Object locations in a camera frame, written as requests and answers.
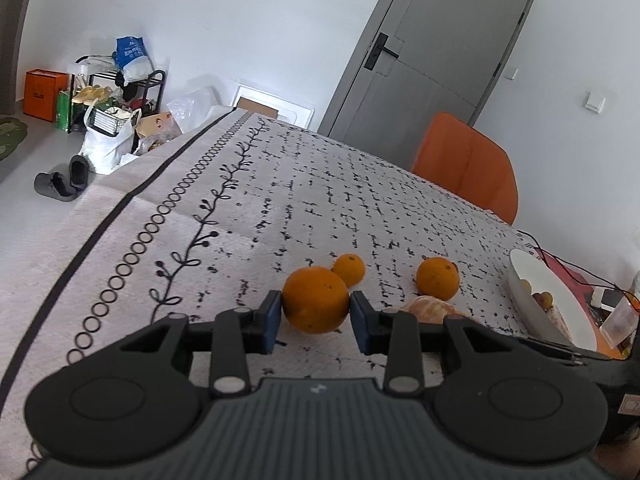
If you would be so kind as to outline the large orange fruit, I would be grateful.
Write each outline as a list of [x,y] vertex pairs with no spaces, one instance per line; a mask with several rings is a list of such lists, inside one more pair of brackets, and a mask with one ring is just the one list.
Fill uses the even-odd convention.
[[322,266],[291,273],[282,288],[288,322],[307,334],[325,334],[339,328],[348,313],[349,292],[343,280]]

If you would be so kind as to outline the orange chair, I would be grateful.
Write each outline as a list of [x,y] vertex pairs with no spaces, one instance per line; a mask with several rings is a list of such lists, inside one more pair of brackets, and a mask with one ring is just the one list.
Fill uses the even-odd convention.
[[448,113],[434,117],[411,172],[507,224],[513,224],[518,214],[518,186],[508,154]]

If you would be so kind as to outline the white framed board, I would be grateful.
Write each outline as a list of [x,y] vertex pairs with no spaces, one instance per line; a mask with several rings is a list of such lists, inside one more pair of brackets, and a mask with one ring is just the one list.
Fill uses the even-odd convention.
[[288,122],[291,125],[308,128],[314,117],[312,108],[296,104],[292,101],[280,98],[268,91],[241,84],[235,92],[234,106],[244,104],[246,110],[256,110],[263,115],[272,116],[277,112],[276,118]]

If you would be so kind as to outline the blue white plastic bag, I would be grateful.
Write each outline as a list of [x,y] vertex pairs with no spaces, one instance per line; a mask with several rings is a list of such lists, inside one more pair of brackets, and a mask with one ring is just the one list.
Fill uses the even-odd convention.
[[113,58],[124,84],[132,84],[152,74],[153,65],[142,37],[117,38]]

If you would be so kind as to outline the brown paper bag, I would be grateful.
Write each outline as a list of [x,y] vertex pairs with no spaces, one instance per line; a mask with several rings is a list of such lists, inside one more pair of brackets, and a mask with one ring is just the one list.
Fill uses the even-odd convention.
[[182,131],[171,112],[163,112],[141,118],[136,125],[136,135],[138,147],[134,154],[140,156],[178,138]]

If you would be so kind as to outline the round orange right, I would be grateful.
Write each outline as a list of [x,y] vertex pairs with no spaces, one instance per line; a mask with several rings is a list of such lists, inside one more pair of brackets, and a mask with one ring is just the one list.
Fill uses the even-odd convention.
[[458,267],[446,258],[426,258],[416,270],[416,289],[421,295],[448,301],[456,296],[459,287]]

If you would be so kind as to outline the black metal shelf rack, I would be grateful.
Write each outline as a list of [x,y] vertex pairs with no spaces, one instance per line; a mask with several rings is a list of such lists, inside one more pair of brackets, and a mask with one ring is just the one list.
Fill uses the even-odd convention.
[[67,133],[82,128],[81,114],[93,103],[102,108],[119,106],[124,110],[142,110],[142,116],[160,111],[167,70],[153,68],[148,76],[126,84],[111,55],[89,54],[70,64],[67,71],[70,83],[65,93],[66,110],[60,113]]

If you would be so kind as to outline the grey door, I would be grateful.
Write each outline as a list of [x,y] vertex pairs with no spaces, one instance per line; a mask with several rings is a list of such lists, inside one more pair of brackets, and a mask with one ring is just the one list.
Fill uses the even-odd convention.
[[[480,116],[534,0],[378,0],[320,133],[408,169],[436,114]],[[380,32],[386,47],[363,68]]]

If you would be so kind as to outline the patterned white tablecloth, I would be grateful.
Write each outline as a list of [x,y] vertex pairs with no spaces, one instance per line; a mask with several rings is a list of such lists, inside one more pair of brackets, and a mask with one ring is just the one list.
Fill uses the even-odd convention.
[[374,156],[244,113],[227,115],[90,184],[1,273],[1,474],[39,453],[25,426],[41,379],[171,313],[256,308],[304,266],[354,254],[373,307],[416,296],[428,257],[456,264],[454,306],[506,334],[525,327],[506,286],[526,239],[494,214]]

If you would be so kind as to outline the orange paper bag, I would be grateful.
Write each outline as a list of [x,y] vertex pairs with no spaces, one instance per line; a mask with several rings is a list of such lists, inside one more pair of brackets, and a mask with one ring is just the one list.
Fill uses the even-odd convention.
[[54,122],[58,92],[68,86],[66,73],[55,70],[28,70],[25,75],[23,113],[46,122]]

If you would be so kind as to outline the white ceramic bowl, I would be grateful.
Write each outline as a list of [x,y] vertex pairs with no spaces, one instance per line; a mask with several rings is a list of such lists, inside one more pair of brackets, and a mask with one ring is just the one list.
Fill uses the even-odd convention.
[[516,310],[529,333],[555,344],[596,351],[597,337],[589,316],[566,285],[535,256],[513,249],[508,285]]

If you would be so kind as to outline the dark grey slipper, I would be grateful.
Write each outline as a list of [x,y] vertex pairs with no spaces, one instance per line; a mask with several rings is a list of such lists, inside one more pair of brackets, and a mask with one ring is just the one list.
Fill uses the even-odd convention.
[[68,164],[70,185],[78,192],[83,191],[89,183],[90,165],[84,156],[74,155]]
[[40,172],[34,179],[34,190],[41,196],[59,200],[60,202],[72,202],[78,196],[78,189],[70,185],[64,174],[59,172]]

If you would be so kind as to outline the white shopping bag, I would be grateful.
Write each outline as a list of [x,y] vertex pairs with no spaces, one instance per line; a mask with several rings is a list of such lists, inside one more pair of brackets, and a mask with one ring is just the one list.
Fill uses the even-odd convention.
[[110,114],[98,110],[93,104],[85,112],[85,139],[79,154],[87,159],[95,174],[106,176],[132,162],[134,151],[134,127],[141,118],[141,110],[124,116],[124,112]]

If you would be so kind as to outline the clear plastic cup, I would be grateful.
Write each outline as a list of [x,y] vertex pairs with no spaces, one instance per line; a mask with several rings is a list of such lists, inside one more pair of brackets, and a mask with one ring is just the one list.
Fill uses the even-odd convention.
[[600,332],[608,345],[615,348],[636,330],[638,321],[637,301],[624,295],[601,325]]

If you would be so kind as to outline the small wall switch near door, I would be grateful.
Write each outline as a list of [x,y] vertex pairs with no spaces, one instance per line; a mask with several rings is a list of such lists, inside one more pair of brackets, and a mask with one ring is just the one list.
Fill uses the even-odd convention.
[[518,68],[517,67],[508,67],[504,71],[504,76],[506,79],[514,80],[516,76],[518,76]]

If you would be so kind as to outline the white wall switch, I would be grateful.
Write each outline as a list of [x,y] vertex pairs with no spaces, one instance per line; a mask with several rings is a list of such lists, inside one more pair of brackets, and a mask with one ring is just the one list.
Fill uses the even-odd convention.
[[603,112],[606,102],[606,97],[601,92],[591,91],[587,94],[584,102],[586,110],[593,112],[594,114],[601,114]]

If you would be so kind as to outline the small orange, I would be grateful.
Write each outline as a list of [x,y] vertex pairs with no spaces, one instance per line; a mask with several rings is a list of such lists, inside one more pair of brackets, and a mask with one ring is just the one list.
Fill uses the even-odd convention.
[[363,260],[355,254],[337,257],[332,266],[332,272],[345,283],[347,288],[358,285],[366,275],[366,270]]

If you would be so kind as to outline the green box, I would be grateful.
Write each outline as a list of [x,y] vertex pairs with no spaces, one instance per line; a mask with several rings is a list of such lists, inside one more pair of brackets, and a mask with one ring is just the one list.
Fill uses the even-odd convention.
[[56,97],[55,125],[58,130],[70,132],[73,125],[73,103],[68,90],[60,90]]

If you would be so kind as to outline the green floor mat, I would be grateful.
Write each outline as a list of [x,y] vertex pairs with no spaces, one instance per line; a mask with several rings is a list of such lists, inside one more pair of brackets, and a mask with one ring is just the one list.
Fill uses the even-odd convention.
[[26,139],[28,125],[17,118],[0,118],[0,160],[9,157]]

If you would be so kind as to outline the peeled pomelo flesh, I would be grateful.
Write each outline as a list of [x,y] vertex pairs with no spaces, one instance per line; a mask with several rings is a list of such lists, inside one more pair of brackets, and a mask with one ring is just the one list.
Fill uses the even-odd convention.
[[469,317],[468,314],[457,310],[448,302],[433,296],[416,297],[408,301],[400,310],[414,315],[423,324],[442,324],[448,315]]

